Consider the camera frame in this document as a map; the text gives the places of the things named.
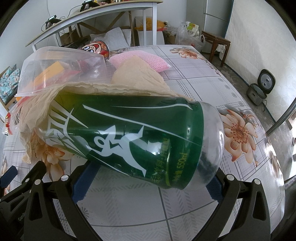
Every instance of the cartoon face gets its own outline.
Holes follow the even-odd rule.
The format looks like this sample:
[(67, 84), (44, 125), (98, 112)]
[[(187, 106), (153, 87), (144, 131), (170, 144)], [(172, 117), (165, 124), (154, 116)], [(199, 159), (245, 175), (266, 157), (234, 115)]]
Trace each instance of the cartoon face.
[(96, 42), (92, 42), (82, 48), (82, 50), (91, 52), (91, 53), (98, 53), (104, 56), (104, 59), (109, 58), (109, 49), (107, 45), (101, 41), (98, 40)]
[(97, 43), (91, 43), (84, 46), (82, 49), (91, 53), (100, 53), (102, 48)]

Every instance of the white tiled wall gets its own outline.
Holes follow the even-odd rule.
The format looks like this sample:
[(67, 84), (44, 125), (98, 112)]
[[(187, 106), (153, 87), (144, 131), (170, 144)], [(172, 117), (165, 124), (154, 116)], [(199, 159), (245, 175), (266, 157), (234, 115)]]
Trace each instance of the white tiled wall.
[(256, 83), (262, 69), (274, 75), (267, 108), (278, 120), (296, 97), (296, 41), (284, 21), (264, 0), (234, 0), (225, 38), (226, 63), (246, 82)]

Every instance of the grid pattern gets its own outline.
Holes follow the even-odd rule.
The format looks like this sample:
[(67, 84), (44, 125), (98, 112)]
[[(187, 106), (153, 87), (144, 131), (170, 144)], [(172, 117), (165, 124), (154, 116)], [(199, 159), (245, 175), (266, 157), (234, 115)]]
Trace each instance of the grid pattern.
[[(231, 83), (202, 58), (182, 58), (178, 53), (170, 52), (178, 45), (159, 45), (132, 47), (119, 50), (118, 53), (140, 48), (148, 53), (165, 59), (171, 68), (161, 72), (169, 87), (179, 94), (196, 101), (204, 101), (215, 106), (220, 113), (226, 114), (231, 109), (240, 115), (251, 114), (251, 108), (235, 90)], [(112, 76), (115, 68), (107, 61), (108, 75)], [(238, 180), (251, 181), (259, 178), (266, 190), (270, 210), (271, 231), (277, 226), (284, 213), (284, 188), (280, 169), (275, 172), (272, 161), (266, 151), (268, 139), (259, 121), (256, 122), (257, 138), (254, 160), (247, 163), (244, 154), (232, 162), (232, 155), (224, 150), (220, 164), (224, 173), (232, 173)], [(25, 150), (19, 141), (19, 134), (9, 136), (4, 146), (4, 160), (8, 166), (16, 165), (18, 176), (11, 184), (11, 190), (18, 186), (22, 178), (34, 165), (23, 163), (21, 158)], [(61, 166), (66, 174), (82, 165), (85, 159), (77, 156), (63, 161)], [(227, 233), (235, 220), (240, 207), (238, 200), (222, 234)], [(212, 200), (206, 188), (196, 191), (161, 189), (143, 180), (100, 168), (86, 197), (78, 202), (82, 213), (94, 230), (104, 240), (191, 240), (208, 220), (217, 202)], [(59, 202), (55, 207), (65, 231), (74, 235)]]

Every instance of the green plastic bottle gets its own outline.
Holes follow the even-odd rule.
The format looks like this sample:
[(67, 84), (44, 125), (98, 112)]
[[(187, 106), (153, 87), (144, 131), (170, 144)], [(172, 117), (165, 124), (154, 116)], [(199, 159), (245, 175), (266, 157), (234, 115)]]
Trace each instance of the green plastic bottle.
[(178, 189), (209, 183), (224, 146), (218, 111), (181, 97), (60, 92), (38, 135), (120, 173)]

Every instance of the white metal frame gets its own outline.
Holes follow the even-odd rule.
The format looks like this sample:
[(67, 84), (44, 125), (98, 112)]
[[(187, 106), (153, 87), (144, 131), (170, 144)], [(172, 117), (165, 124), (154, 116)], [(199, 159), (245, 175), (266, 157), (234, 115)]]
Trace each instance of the white metal frame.
[(143, 26), (144, 26), (144, 45), (146, 45), (146, 13), (145, 10), (147, 8), (152, 8), (152, 31), (153, 31), (153, 45), (156, 45), (156, 31), (157, 31), (157, 2), (124, 2), (125, 4), (114, 4), (109, 5), (104, 8), (93, 8), (90, 10), (86, 10), (83, 13), (79, 13), (77, 15), (74, 15), (70, 18), (66, 18), (65, 20), (62, 20), (61, 22), (53, 25), (48, 30), (46, 30), (44, 33), (36, 37), (34, 40), (29, 42), (26, 46), (31, 45), (33, 48), (33, 51), (35, 52), (37, 50), (36, 44), (40, 42), (41, 40), (53, 35), (57, 34), (57, 39), (59, 41), (56, 41), (56, 43), (59, 44), (60, 42), (60, 35), (59, 31), (75, 25), (76, 23), (85, 21), (87, 19), (95, 18), (98, 16), (106, 15), (113, 12), (122, 12), (122, 11), (132, 11), (132, 10), (143, 10)]

